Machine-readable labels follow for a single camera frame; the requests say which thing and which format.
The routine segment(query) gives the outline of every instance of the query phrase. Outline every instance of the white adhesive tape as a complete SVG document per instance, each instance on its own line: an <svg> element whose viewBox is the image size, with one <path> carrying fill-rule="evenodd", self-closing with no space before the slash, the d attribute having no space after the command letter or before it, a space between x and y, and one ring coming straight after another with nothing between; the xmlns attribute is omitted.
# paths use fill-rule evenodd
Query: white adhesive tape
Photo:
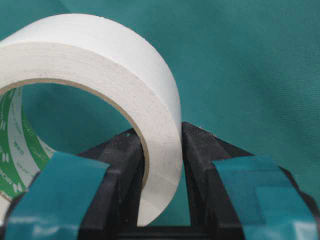
<svg viewBox="0 0 320 240"><path fill-rule="evenodd" d="M56 15L1 41L0 69L0 94L25 84L58 83L117 108L139 135L145 157L138 225L164 210L180 180L181 108L172 73L146 40L102 17Z"/></svg>

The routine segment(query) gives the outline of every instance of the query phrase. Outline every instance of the teal fabric background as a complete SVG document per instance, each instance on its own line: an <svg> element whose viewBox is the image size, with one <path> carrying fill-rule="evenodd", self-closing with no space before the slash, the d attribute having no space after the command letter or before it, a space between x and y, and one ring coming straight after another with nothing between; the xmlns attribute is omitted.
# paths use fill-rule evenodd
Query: teal fabric background
<svg viewBox="0 0 320 240"><path fill-rule="evenodd" d="M2 0L0 39L62 13L103 16L143 36L175 77L182 120L272 156L320 204L320 1ZM60 151L82 151L129 127L80 90L31 85L23 97L31 125ZM181 181L153 224L189 224L187 206Z"/></svg>

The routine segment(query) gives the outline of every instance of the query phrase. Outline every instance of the green printed label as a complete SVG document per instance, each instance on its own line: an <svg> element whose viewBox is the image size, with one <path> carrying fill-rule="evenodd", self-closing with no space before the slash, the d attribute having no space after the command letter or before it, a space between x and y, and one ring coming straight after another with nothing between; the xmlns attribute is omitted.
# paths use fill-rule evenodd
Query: green printed label
<svg viewBox="0 0 320 240"><path fill-rule="evenodd" d="M42 148L35 131L31 128L30 124L28 123L23 108L21 108L21 120L26 145L36 165L39 167L39 169L42 170L50 158Z"/></svg>
<svg viewBox="0 0 320 240"><path fill-rule="evenodd" d="M1 95L0 197L11 201L21 194L35 174L45 167L53 152L27 121L22 108L22 88Z"/></svg>

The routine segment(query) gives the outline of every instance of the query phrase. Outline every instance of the teal tape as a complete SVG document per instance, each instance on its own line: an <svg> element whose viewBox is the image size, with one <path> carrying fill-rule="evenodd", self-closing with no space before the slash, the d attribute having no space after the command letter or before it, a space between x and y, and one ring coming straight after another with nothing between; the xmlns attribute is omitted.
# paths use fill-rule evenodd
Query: teal tape
<svg viewBox="0 0 320 240"><path fill-rule="evenodd" d="M109 164L56 152L13 210L6 240L76 240Z"/></svg>
<svg viewBox="0 0 320 240"><path fill-rule="evenodd" d="M268 157L212 162L246 240L317 240L315 219L289 179Z"/></svg>

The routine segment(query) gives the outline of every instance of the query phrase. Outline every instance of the black clamp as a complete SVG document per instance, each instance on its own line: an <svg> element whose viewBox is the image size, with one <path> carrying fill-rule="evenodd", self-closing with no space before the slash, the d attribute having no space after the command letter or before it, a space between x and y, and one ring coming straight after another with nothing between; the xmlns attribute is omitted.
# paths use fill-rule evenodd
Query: black clamp
<svg viewBox="0 0 320 240"><path fill-rule="evenodd" d="M144 157L133 129L78 154L111 164L82 220L78 239L245 239L212 161L252 154L188 122L182 123L182 149L191 226L181 227L136 227ZM320 213L315 201L300 191L289 171L281 169L311 210L320 236ZM12 201L6 219L22 197Z"/></svg>

